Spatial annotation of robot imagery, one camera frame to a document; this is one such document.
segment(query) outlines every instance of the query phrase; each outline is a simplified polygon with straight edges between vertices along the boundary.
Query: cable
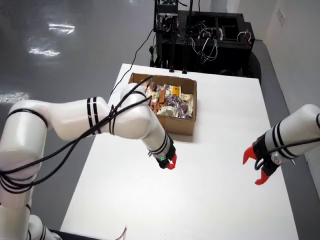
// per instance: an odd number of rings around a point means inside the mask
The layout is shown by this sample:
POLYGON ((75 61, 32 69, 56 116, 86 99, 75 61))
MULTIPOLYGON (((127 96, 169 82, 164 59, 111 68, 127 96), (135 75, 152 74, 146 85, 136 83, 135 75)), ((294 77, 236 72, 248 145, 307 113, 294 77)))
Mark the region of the cable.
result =
POLYGON ((263 159, 256 160, 254 163, 254 169, 258 171, 264 164, 265 164, 265 160, 263 160, 263 159))
POLYGON ((157 33, 154 34, 153 36, 153 41, 152 41, 152 47, 153 49, 155 48, 155 38, 156 38, 157 33))
POLYGON ((184 4, 184 3, 182 3, 182 2, 180 2, 180 1, 178 1, 182 6, 185 6, 185 7, 188 7, 188 5, 186 5, 186 4, 184 4))
POLYGON ((102 126, 104 126, 105 124, 109 123, 112 119, 114 119, 117 115, 127 111, 128 109, 134 108, 144 102, 147 102, 148 100, 151 99, 151 96, 148 98, 145 98, 141 101, 138 101, 136 103, 133 103, 129 106, 126 106, 124 108, 122 108, 121 110, 117 111, 117 109, 121 106, 121 104, 128 98, 129 95, 131 95, 135 89, 137 89, 137 87, 139 87, 141 84, 145 83, 146 81, 148 81, 149 79, 151 79, 152 76, 148 76, 147 78, 145 78, 144 80, 142 80, 140 83, 138 83, 137 85, 135 85, 126 95, 124 95, 124 97, 122 98, 122 100, 116 105, 116 107, 112 108, 109 115, 106 116, 104 119, 102 119, 101 121, 99 121, 96 125, 94 125, 93 127, 89 128, 87 131, 85 131, 83 134, 81 134, 77 139, 67 143, 66 145, 64 145, 63 147, 61 147, 59 150, 57 150, 56 152, 43 157, 37 161, 31 162, 29 164, 26 164, 24 166, 12 169, 12 170, 7 170, 7 171, 0 171, 0 184, 3 186, 3 188, 5 190, 8 190, 8 192, 13 193, 13 194, 21 194, 24 192, 27 192, 31 187, 41 184, 44 181, 46 181, 47 179, 49 179, 50 177, 52 177, 67 161, 68 157, 70 156, 70 154, 72 153, 72 151, 74 150, 74 148, 76 147, 76 145, 85 137, 93 134, 95 131, 97 131, 98 129, 100 129, 102 126), (37 180, 37 181, 33 181, 30 183, 18 183, 16 181, 14 181, 13 179, 10 179, 7 175, 8 174, 12 174, 12 173, 16 173, 18 171, 24 170, 26 168, 29 168, 31 166, 34 166, 38 163, 44 162, 54 156, 56 156, 57 154, 61 153, 63 150, 65 150, 66 148, 68 148, 69 146, 71 146, 71 148, 69 149, 69 151, 67 152, 67 154, 65 155, 65 157, 63 158, 63 160, 61 161, 61 163, 52 171, 50 172, 48 175, 46 175, 45 177, 37 180))
POLYGON ((212 50, 211 50, 210 55, 205 59, 205 61, 204 61, 202 64, 205 64, 205 62, 206 62, 207 60, 209 60, 209 61, 211 61, 211 62, 214 61, 214 60, 216 60, 217 56, 218 56, 218 45, 217 45, 217 40, 215 39, 215 40, 214 40, 214 46, 213 46, 213 48, 212 48, 212 50), (211 54, 213 53, 214 49, 215 49, 215 56, 214 56, 213 58, 211 58, 211 54))
POLYGON ((276 147, 276 148, 273 148, 273 149, 269 150, 268 154, 272 154, 273 152, 276 152, 276 151, 281 150, 281 149, 300 146, 300 145, 304 145, 304 144, 311 144, 311 143, 316 143, 316 142, 320 142, 320 137, 301 140, 301 141, 295 141, 295 142, 292 142, 292 143, 289 143, 289 144, 285 144, 285 145, 282 145, 282 146, 279 146, 279 147, 276 147))
POLYGON ((202 51, 201 51, 201 52, 203 52, 203 51, 204 51, 205 46, 207 45, 208 40, 209 40, 209 37, 206 39, 206 41, 205 41, 205 43, 204 43, 204 45, 203 45, 203 48, 202 48, 202 51))
POLYGON ((139 50, 145 45, 145 43, 148 41, 151 33, 154 31, 154 29, 152 28, 151 32, 149 33, 148 37, 146 38, 146 40, 142 43, 142 45, 138 48, 138 50, 135 52, 135 55, 134 55, 134 59, 132 61, 132 64, 130 66, 130 69, 128 71, 125 72, 125 74, 122 76, 121 80, 114 86, 113 90, 111 91, 110 93, 110 96, 113 94, 113 92, 115 91, 116 87, 119 85, 119 83, 121 83, 121 81, 124 79, 125 75, 131 71, 132 69, 132 66, 134 65, 135 63, 135 60, 136 60, 136 57, 137 57, 137 53, 139 52, 139 50))
POLYGON ((250 40, 251 40, 251 32, 249 32, 249 31, 241 31, 241 32, 239 32, 238 36, 236 37, 236 41, 237 42, 238 42, 238 38, 239 38, 240 34, 244 34, 245 36, 247 36, 247 34, 249 34, 250 37, 249 37, 248 42, 250 42, 250 40))
POLYGON ((125 240, 126 232, 127 232, 127 226, 124 228, 123 233, 121 234, 121 236, 118 237, 116 240, 120 240, 122 237, 123 237, 123 240, 125 240))

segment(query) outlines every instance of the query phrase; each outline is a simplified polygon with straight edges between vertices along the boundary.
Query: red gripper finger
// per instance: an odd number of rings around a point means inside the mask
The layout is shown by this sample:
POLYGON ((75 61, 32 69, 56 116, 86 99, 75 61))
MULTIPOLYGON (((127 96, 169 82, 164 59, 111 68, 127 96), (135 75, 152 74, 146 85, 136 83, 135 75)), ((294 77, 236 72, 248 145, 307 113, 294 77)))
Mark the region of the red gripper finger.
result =
POLYGON ((245 150, 245 152, 243 154, 243 163, 242 164, 245 164, 249 158, 257 160, 253 146, 250 146, 247 148, 247 150, 245 150))
POLYGON ((255 181, 255 184, 257 185, 262 185, 264 184, 267 180, 269 179, 269 177, 267 176, 267 174, 261 170, 261 178, 258 179, 257 181, 255 181))

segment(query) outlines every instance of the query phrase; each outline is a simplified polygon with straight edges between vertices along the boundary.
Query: black cable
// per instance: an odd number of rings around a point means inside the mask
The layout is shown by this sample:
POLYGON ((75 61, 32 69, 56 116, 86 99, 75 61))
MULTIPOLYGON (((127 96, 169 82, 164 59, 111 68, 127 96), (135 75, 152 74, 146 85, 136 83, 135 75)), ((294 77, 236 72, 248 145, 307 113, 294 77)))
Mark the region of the black cable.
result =
POLYGON ((136 57, 137 57, 137 53, 139 52, 139 50, 145 45, 145 43, 148 41, 151 33, 154 31, 154 29, 152 28, 151 32, 149 33, 148 37, 146 38, 146 40, 142 43, 142 45, 138 48, 138 50, 135 52, 135 55, 134 55, 134 59, 132 61, 132 64, 131 64, 131 67, 128 71, 125 72, 125 74, 122 76, 121 80, 114 86, 113 90, 111 91, 110 93, 110 96, 113 94, 113 92, 115 91, 116 87, 119 85, 119 83, 121 83, 121 81, 124 79, 125 75, 131 71, 132 69, 132 66, 134 65, 135 63, 135 60, 136 60, 136 57))
POLYGON ((0 171, 0 184, 1 186, 5 189, 8 190, 8 192, 12 193, 12 194, 21 194, 21 193, 25 193, 27 192, 31 187, 41 184, 44 181, 46 181, 47 179, 49 179, 50 177, 52 177, 67 161, 68 157, 70 156, 70 154, 72 153, 72 151, 74 150, 74 148, 76 147, 76 145, 85 137, 91 135, 92 133, 94 133, 97 129, 100 129, 103 125, 105 125, 106 123, 109 123, 112 119, 114 119, 117 115, 127 111, 130 108, 134 108, 144 102, 147 102, 148 100, 151 99, 151 96, 148 98, 145 98, 141 101, 138 101, 136 103, 133 103, 129 106, 126 106, 124 108, 122 108, 121 110, 117 111, 117 109, 121 106, 121 104, 128 98, 129 95, 131 95, 141 84, 145 83, 146 81, 148 81, 149 79, 151 79, 152 76, 148 76, 147 78, 145 78, 144 80, 142 80, 140 83, 138 83, 137 85, 135 85, 126 95, 124 95, 124 97, 121 99, 121 101, 116 105, 116 107, 114 107, 113 109, 111 109, 110 113, 108 116, 106 116, 104 119, 102 119, 101 121, 99 121, 96 125, 94 125, 93 127, 91 127, 90 129, 88 129, 87 131, 85 131, 83 134, 81 134, 77 139, 67 143, 66 145, 64 145, 63 147, 61 147, 59 150, 57 150, 56 152, 43 157, 37 161, 31 162, 29 164, 26 164, 24 166, 12 169, 12 170, 8 170, 8 171, 0 171), (24 170, 26 168, 29 168, 31 166, 34 166, 38 163, 44 162, 54 156, 56 156, 57 154, 61 153, 63 150, 65 150, 67 147, 71 146, 71 148, 69 149, 69 151, 67 152, 67 154, 65 155, 65 157, 63 158, 63 160, 61 161, 61 163, 52 171, 50 172, 48 175, 46 175, 45 177, 37 180, 37 181, 33 181, 31 183, 18 183, 13 181, 12 179, 10 179, 7 174, 12 174, 12 173, 16 173, 18 171, 24 170))
POLYGON ((254 169, 257 170, 257 171, 258 171, 258 170, 264 165, 264 163, 265 163, 265 161, 262 160, 262 162, 258 165, 258 163, 260 162, 260 160, 256 160, 255 163, 254 163, 254 169))
POLYGON ((320 142, 320 137, 301 140, 301 141, 295 141, 295 142, 292 142, 292 143, 289 143, 289 144, 285 144, 285 145, 282 145, 282 146, 279 146, 279 147, 276 147, 276 148, 273 148, 273 149, 269 150, 268 154, 272 154, 273 152, 276 152, 276 151, 281 150, 281 149, 300 146, 300 145, 304 145, 304 144, 311 144, 311 143, 316 143, 316 142, 320 142))
POLYGON ((182 3, 182 2, 180 2, 180 1, 178 1, 182 6, 185 6, 185 7, 188 7, 188 5, 186 5, 186 4, 184 4, 184 3, 182 3))

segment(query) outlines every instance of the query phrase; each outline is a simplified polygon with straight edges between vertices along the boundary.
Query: white wall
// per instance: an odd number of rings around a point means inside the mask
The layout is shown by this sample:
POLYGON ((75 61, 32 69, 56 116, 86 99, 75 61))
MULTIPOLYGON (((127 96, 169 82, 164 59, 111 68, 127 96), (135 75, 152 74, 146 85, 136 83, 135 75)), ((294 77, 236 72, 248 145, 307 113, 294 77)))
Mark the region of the white wall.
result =
MULTIPOLYGON (((179 4, 179 7, 178 7, 179 10, 189 10, 190 0, 179 0, 179 1, 188 6, 188 7, 185 7, 179 4)), ((193 0, 192 10, 193 11, 199 10, 199 7, 198 7, 199 1, 200 1, 200 10, 202 12, 210 12, 211 0, 193 0)))
POLYGON ((228 0, 226 4, 226 11, 228 13, 237 13, 240 0, 228 0))
POLYGON ((240 0, 238 13, 250 22, 255 39, 265 40, 277 0, 240 0))
POLYGON ((211 0, 210 12, 225 13, 228 0, 211 0))
MULTIPOLYGON (((319 0, 279 0, 270 21, 265 43, 291 113, 304 104, 320 107, 319 23, 319 0), (283 26, 278 8, 286 17, 283 26)), ((320 194, 320 149, 306 159, 320 194)))

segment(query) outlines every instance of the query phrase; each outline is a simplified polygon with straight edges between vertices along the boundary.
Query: black stripe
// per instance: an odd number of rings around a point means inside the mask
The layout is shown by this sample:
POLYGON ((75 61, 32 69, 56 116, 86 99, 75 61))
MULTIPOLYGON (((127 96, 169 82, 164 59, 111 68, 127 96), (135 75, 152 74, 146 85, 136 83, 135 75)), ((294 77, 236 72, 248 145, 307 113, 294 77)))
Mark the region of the black stripe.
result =
MULTIPOLYGON (((96 96, 93 98, 93 114, 94 114, 95 124, 97 124, 99 122, 99 117, 98 117, 97 97, 96 96)), ((98 128, 97 131, 98 131, 98 134, 101 134, 100 127, 98 128)))
MULTIPOLYGON (((276 140, 276 127, 278 126, 278 124, 277 125, 275 125, 274 127, 273 127, 273 129, 272 129, 272 140, 273 140, 273 144, 274 144, 274 146, 277 148, 277 147, 279 147, 278 146, 278 143, 277 143, 277 140, 276 140)), ((285 159, 288 159, 288 157, 281 151, 281 149, 280 150, 278 150, 278 153, 280 153, 280 155, 282 156, 282 157, 284 157, 285 159)))
POLYGON ((43 226, 44 226, 43 240, 45 240, 46 239, 46 235, 47 235, 47 228, 46 228, 46 226, 44 224, 43 224, 43 226))
POLYGON ((316 116, 316 124, 318 125, 318 128, 320 128, 319 116, 320 113, 316 116))
POLYGON ((89 121, 89 126, 90 128, 92 128, 94 125, 92 123, 92 117, 91 117, 91 104, 90 104, 90 99, 91 98, 88 98, 86 100, 86 110, 87 110, 87 113, 88 113, 88 121, 89 121))
MULTIPOLYGON (((280 142, 280 145, 283 146, 285 145, 284 142, 282 141, 282 138, 281 138, 281 134, 280 134, 280 124, 281 122, 279 122, 278 124, 278 128, 276 130, 276 133, 278 135, 278 139, 279 139, 279 142, 280 142)), ((298 156, 294 155, 292 152, 290 152, 287 148, 283 148, 283 150, 285 151, 286 154, 288 154, 289 156, 291 156, 292 158, 297 158, 298 156)))
POLYGON ((40 219, 41 223, 42 223, 42 233, 41 233, 41 237, 40 237, 40 240, 44 240, 45 239, 45 225, 44 225, 44 222, 40 219))
POLYGON ((150 149, 148 149, 148 150, 151 153, 157 155, 157 154, 161 153, 163 151, 163 149, 166 147, 167 141, 168 141, 168 135, 167 135, 167 133, 165 133, 165 137, 164 137, 162 145, 157 150, 154 150, 154 151, 151 151, 150 149))
POLYGON ((13 114, 16 114, 16 113, 30 113, 30 114, 33 114, 33 115, 36 115, 37 117, 39 117, 43 122, 44 124, 46 125, 46 127, 48 127, 48 122, 47 120, 45 119, 44 116, 42 116, 40 113, 38 113, 37 111, 35 110, 32 110, 32 109, 28 109, 28 108, 19 108, 19 109, 16 109, 12 112, 9 113, 7 119, 13 115, 13 114))

